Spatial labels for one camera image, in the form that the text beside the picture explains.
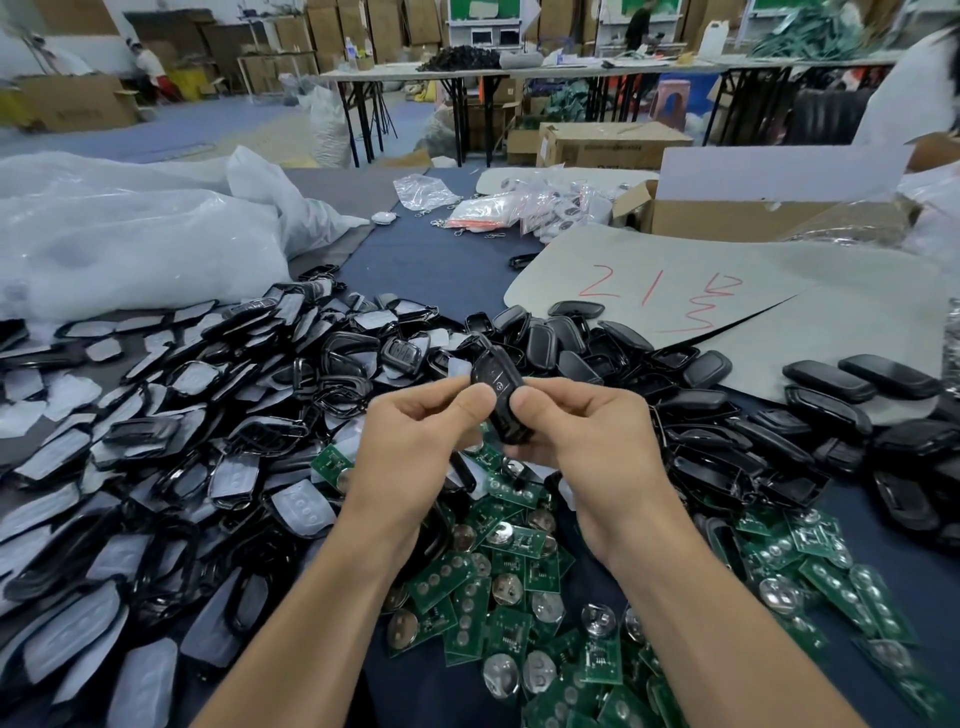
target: cardboard box stack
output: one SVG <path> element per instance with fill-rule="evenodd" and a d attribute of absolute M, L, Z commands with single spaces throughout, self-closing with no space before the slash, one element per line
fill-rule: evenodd
<path fill-rule="evenodd" d="M 541 124 L 537 166 L 660 169 L 663 150 L 688 147 L 693 139 L 660 122 Z"/>

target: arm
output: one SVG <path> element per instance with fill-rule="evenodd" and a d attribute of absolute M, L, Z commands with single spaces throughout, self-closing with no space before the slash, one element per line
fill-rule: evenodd
<path fill-rule="evenodd" d="M 347 719 L 387 590 L 410 557 L 450 453 L 480 438 L 485 384 L 445 379 L 375 399 L 350 491 L 314 563 L 193 728 L 318 728 Z"/>
<path fill-rule="evenodd" d="M 536 435 L 511 454 L 563 470 L 587 545 L 630 599 L 691 728 L 866 728 L 704 543 L 663 470 L 643 398 L 527 383 L 511 407 Z"/>

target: flip key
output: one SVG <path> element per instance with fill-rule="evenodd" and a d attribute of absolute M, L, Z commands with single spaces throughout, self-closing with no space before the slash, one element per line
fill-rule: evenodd
<path fill-rule="evenodd" d="M 506 445 L 522 445 L 527 442 L 533 431 L 518 420 L 510 409 L 510 396 L 517 387 L 523 386 L 523 377 L 502 348 L 484 342 L 486 349 L 473 364 L 470 371 L 470 383 L 484 382 L 496 393 L 496 406 L 490 415 L 490 422 L 500 441 Z"/>
<path fill-rule="evenodd" d="M 848 356 L 837 367 L 872 382 L 885 395 L 904 400 L 925 400 L 942 389 L 939 379 L 872 353 Z"/>
<path fill-rule="evenodd" d="M 787 364 L 783 375 L 804 387 L 853 404 L 871 400 L 876 395 L 876 387 L 866 379 L 812 359 Z"/>

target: hand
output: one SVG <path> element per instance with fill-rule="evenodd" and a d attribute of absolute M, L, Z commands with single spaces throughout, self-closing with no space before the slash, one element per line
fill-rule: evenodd
<path fill-rule="evenodd" d="M 614 575 L 617 545 L 638 531 L 690 526 L 663 469 L 643 397 L 562 378 L 526 383 L 510 407 L 534 436 L 506 453 L 563 471 L 577 499 L 584 540 Z"/>
<path fill-rule="evenodd" d="M 479 425 L 495 404 L 493 389 L 469 386 L 468 376 L 375 398 L 341 518 L 363 523 L 376 538 L 386 539 L 399 569 L 444 485 L 450 453 L 482 440 Z"/>

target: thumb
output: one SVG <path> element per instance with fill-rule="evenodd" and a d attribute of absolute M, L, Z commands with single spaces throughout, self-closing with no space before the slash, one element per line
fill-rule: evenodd
<path fill-rule="evenodd" d="M 520 387 L 510 397 L 510 409 L 518 420 L 542 432 L 556 444 L 564 437 L 571 415 L 564 412 L 550 395 L 534 387 Z"/>
<path fill-rule="evenodd" d="M 496 394 L 489 384 L 471 384 L 430 420 L 446 440 L 456 443 L 486 420 L 495 405 Z"/>

